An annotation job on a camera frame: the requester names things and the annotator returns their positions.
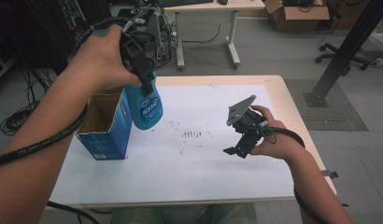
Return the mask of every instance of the white paper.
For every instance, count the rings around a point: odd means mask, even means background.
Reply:
[[[124,161],[96,161],[74,138],[51,200],[65,204],[193,203],[291,197],[284,161],[223,152],[241,138],[226,125],[229,106],[256,95],[275,111],[264,86],[158,87],[163,117],[133,126]]]

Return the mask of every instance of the black stand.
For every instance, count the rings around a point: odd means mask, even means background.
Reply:
[[[383,0],[371,0],[366,9],[348,33],[343,44],[335,53],[330,64],[312,92],[305,93],[305,101],[311,107],[327,106],[325,97],[351,62],[351,59],[362,47],[369,35],[383,18]]]

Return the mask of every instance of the table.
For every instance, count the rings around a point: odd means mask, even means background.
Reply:
[[[223,6],[215,0],[213,3],[204,3],[197,5],[189,5],[182,7],[166,7],[165,12],[175,12],[176,28],[177,28],[177,67],[180,70],[185,69],[185,61],[183,57],[182,41],[180,36],[180,13],[181,12],[207,12],[207,11],[232,11],[231,29],[229,36],[226,36],[227,46],[232,55],[234,68],[241,64],[234,45],[235,26],[239,10],[263,9],[262,0],[229,0],[226,6]]]
[[[157,88],[163,118],[147,131],[133,127],[126,160],[96,161],[74,137],[51,201],[102,208],[294,200],[284,161],[222,152],[241,137],[225,124],[228,106],[251,94],[304,139],[325,170],[280,76],[157,77]]]

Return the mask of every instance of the cardboard box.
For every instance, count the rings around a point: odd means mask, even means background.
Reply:
[[[90,99],[76,137],[98,161],[124,160],[132,122],[125,90],[103,91]]]
[[[355,17],[342,17],[331,7],[328,7],[328,9],[330,19],[321,21],[319,24],[319,30],[321,31],[350,30],[358,20]]]
[[[316,31],[319,21],[329,19],[328,8],[321,1],[312,7],[284,7],[279,0],[264,4],[276,31]]]
[[[368,3],[369,0],[326,0],[326,5],[333,8],[342,18],[358,19]]]

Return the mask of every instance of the wrist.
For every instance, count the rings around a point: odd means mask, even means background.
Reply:
[[[100,82],[96,80],[96,76],[92,71],[74,71],[73,69],[65,69],[54,82],[60,88],[66,88],[76,96],[90,97],[100,90]]]
[[[290,144],[284,161],[289,165],[303,164],[306,160],[311,160],[312,155],[305,148],[297,144],[295,141]]]

